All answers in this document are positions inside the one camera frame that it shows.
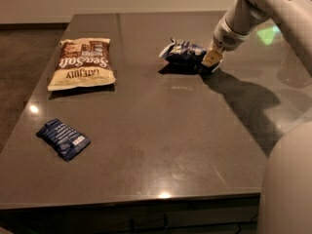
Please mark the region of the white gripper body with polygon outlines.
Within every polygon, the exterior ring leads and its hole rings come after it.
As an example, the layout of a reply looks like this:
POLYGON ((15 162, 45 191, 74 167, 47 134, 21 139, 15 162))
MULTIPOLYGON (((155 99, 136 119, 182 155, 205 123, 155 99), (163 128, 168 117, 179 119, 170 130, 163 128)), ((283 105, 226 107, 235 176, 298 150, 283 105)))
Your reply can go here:
POLYGON ((250 34, 250 26, 243 19, 224 16, 214 29, 212 47, 217 52, 236 50, 250 34))

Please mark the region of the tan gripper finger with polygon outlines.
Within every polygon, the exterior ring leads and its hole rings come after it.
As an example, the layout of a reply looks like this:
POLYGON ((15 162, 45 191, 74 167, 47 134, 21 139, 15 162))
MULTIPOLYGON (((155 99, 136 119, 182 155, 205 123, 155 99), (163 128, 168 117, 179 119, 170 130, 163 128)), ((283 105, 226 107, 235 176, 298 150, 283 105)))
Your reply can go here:
POLYGON ((211 67, 223 60, 223 54, 217 50, 210 48, 202 59, 202 64, 206 67, 211 67))

